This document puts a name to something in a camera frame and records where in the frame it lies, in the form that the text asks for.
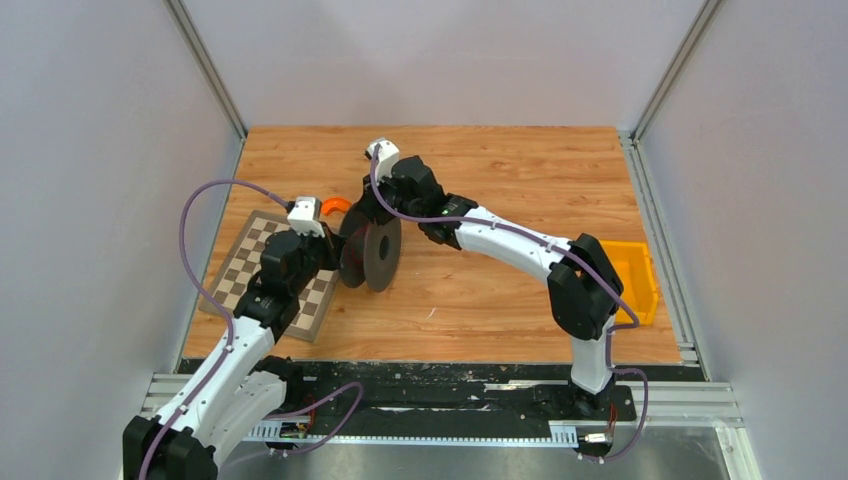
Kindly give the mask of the black cable spool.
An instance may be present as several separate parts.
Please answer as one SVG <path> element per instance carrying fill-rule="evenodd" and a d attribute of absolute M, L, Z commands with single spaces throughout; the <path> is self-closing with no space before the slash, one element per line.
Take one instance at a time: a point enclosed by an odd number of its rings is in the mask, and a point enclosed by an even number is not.
<path fill-rule="evenodd" d="M 399 218 L 385 225 L 366 220 L 354 203 L 342 220 L 339 235 L 345 237 L 339 275 L 348 288 L 365 284 L 373 292 L 385 291 L 395 278 L 402 250 Z"/>

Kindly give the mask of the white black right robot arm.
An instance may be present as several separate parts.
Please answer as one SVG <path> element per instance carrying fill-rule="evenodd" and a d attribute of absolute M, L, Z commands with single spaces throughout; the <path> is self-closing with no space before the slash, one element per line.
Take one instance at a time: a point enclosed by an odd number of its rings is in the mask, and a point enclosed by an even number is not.
<path fill-rule="evenodd" d="M 355 212 L 370 220 L 417 225 L 433 243 L 482 254 L 546 285 L 555 323 L 571 338 L 571 403 L 596 417 L 611 403 L 614 377 L 610 339 L 623 309 L 623 285 L 600 242 L 536 232 L 506 221 L 477 202 L 444 192 L 419 157 L 400 158 L 374 144 L 366 152 L 369 172 Z"/>

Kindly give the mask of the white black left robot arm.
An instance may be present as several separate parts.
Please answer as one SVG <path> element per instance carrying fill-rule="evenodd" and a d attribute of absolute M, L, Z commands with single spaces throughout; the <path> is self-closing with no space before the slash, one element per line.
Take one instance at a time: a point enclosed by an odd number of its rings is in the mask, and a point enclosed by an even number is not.
<path fill-rule="evenodd" d="M 152 417 L 134 417 L 123 432 L 126 479 L 215 479 L 236 446 L 277 409 L 300 410 L 306 388 L 271 355 L 300 311 L 316 275 L 338 269 L 346 240 L 325 228 L 268 237 L 260 268 L 232 312 L 214 351 Z"/>

